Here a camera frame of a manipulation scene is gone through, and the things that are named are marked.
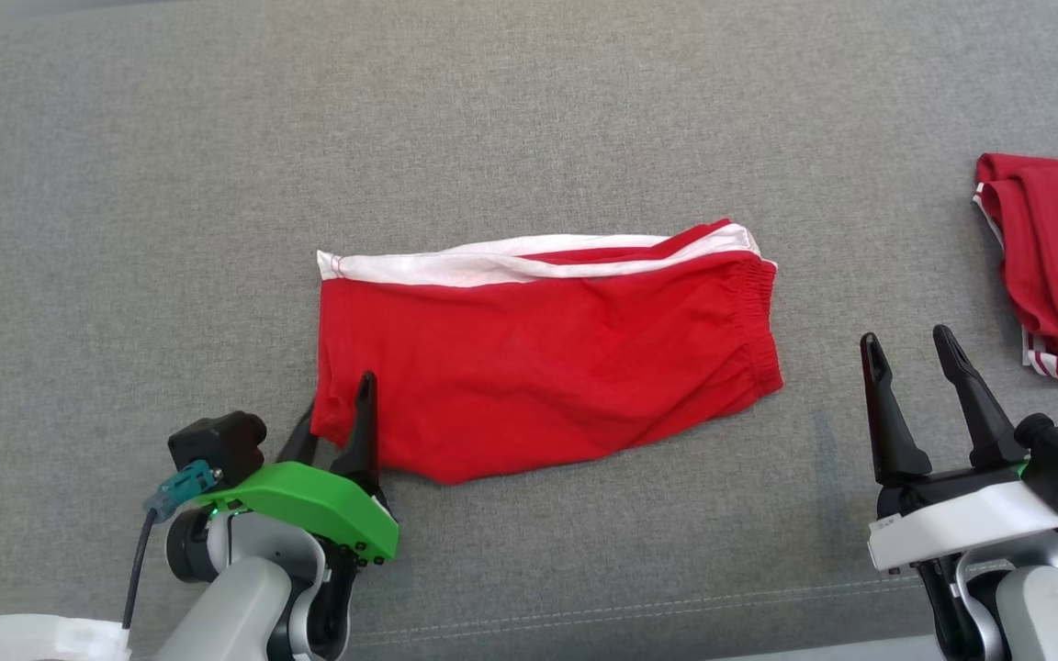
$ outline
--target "gray couch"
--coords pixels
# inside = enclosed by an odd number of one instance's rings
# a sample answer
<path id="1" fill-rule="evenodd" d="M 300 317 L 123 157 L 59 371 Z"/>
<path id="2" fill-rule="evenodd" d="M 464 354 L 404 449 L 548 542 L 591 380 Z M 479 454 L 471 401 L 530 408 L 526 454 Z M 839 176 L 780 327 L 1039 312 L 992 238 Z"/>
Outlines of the gray couch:
<path id="1" fill-rule="evenodd" d="M 386 474 L 400 558 L 355 660 L 693 660 L 927 631 L 871 568 L 857 343 L 937 469 L 946 323 L 1015 418 L 986 150 L 1058 155 L 1058 3 L 191 0 L 0 31 L 0 612 L 121 616 L 164 439 L 314 384 L 318 247 L 414 252 L 729 217 L 780 263 L 786 387 L 609 459 L 441 489 Z M 152 539 L 149 658 L 200 594 Z"/>

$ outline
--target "white plastic part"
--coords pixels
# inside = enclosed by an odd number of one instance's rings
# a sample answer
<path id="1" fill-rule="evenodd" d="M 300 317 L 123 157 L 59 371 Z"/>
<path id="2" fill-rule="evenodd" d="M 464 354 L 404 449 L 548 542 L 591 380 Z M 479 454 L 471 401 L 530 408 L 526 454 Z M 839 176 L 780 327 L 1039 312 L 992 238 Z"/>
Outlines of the white plastic part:
<path id="1" fill-rule="evenodd" d="M 1013 660 L 1058 661 L 1058 569 L 1016 569 L 996 595 Z"/>
<path id="2" fill-rule="evenodd" d="M 386 511 L 380 503 L 379 509 Z M 206 552 L 209 553 L 211 564 L 219 570 L 219 576 L 240 561 L 256 557 L 273 562 L 287 573 L 311 583 L 291 607 L 289 642 L 294 661 L 321 661 L 308 640 L 308 616 L 321 583 L 329 580 L 329 568 L 324 561 L 324 549 L 315 537 L 302 528 L 257 512 L 221 512 L 211 519 Z M 348 616 L 345 626 L 349 627 Z M 344 653 L 345 646 L 331 658 L 340 658 Z"/>
<path id="3" fill-rule="evenodd" d="M 268 661 L 268 637 L 290 590 L 289 573 L 272 562 L 236 562 L 194 603 L 154 661 Z"/>
<path id="4" fill-rule="evenodd" d="M 0 661 L 129 661 L 121 623 L 59 616 L 0 616 Z"/>
<path id="5" fill-rule="evenodd" d="M 872 524 L 868 551 L 876 568 L 1006 543 L 1058 528 L 1058 513 L 1021 481 L 985 486 L 964 497 L 924 507 L 908 516 Z"/>

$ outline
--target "white stripe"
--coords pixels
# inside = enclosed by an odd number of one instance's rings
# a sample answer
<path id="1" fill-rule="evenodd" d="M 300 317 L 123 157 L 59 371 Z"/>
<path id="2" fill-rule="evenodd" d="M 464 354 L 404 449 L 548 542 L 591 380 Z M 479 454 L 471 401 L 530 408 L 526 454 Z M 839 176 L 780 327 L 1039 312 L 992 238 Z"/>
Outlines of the white stripe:
<path id="1" fill-rule="evenodd" d="M 634 275 L 659 271 L 700 256 L 734 251 L 760 255 L 748 231 L 744 226 L 730 223 L 719 226 L 713 233 L 659 260 L 553 264 L 518 256 L 581 251 L 589 247 L 650 247 L 668 239 L 668 237 L 641 237 L 641 235 L 588 237 L 588 235 L 550 234 L 543 237 L 470 243 L 467 246 L 450 247 L 437 253 L 411 255 L 355 255 L 342 258 L 317 252 L 317 264 L 324 280 L 348 277 L 352 280 L 380 283 L 475 288 L 501 281 L 533 281 L 546 277 Z"/>
<path id="2" fill-rule="evenodd" d="M 1058 371 L 1055 370 L 1055 366 L 1058 364 L 1058 359 L 1056 356 L 1047 354 L 1046 352 L 1041 352 L 1040 363 L 1044 365 L 1044 369 L 1046 369 L 1053 380 L 1058 380 Z"/>
<path id="3" fill-rule="evenodd" d="M 982 184 L 978 185 L 978 191 L 982 192 Z M 1005 250 L 1005 244 L 1003 243 L 1003 231 L 999 229 L 999 223 L 995 222 L 995 219 L 990 218 L 990 214 L 986 213 L 986 206 L 982 205 L 982 196 L 974 196 L 972 198 L 973 204 L 978 205 L 978 209 L 981 210 L 983 218 L 986 218 L 986 224 L 990 226 L 990 231 L 995 233 L 995 239 L 999 239 L 999 245 L 1003 246 Z"/>
<path id="4" fill-rule="evenodd" d="M 1029 343 L 1027 327 L 1020 324 L 1020 329 L 1023 331 L 1023 367 L 1027 367 L 1032 365 L 1032 360 L 1027 356 L 1027 347 L 1032 346 L 1032 343 Z"/>
<path id="5" fill-rule="evenodd" d="M 1036 351 L 1028 351 L 1027 352 L 1027 363 L 1026 364 L 1030 365 L 1032 369 L 1034 369 L 1036 371 L 1036 373 L 1038 373 L 1038 375 L 1048 377 L 1047 369 L 1044 367 L 1044 365 L 1040 364 L 1040 361 L 1038 361 L 1036 359 Z"/>

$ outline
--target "teal connector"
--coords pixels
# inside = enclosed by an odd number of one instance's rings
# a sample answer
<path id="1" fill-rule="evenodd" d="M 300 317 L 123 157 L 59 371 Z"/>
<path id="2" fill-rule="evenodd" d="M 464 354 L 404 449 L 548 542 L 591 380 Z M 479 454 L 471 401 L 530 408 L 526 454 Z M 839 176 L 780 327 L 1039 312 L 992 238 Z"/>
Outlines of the teal connector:
<path id="1" fill-rule="evenodd" d="M 158 491 L 146 498 L 142 508 L 145 511 L 156 512 L 154 524 L 168 521 L 179 507 L 214 489 L 217 477 L 215 470 L 211 470 L 206 461 L 201 459 L 191 461 L 176 476 L 158 486 Z"/>

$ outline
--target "red shorts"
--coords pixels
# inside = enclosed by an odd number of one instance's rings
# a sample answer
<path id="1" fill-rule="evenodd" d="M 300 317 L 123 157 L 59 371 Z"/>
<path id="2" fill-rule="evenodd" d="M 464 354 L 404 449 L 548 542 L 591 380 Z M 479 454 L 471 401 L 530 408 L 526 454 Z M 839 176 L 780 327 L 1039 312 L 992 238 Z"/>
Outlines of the red shorts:
<path id="1" fill-rule="evenodd" d="M 777 267 L 727 220 L 318 263 L 312 433 L 344 442 L 369 369 L 382 464 L 438 482 L 600 459 L 782 386 Z"/>

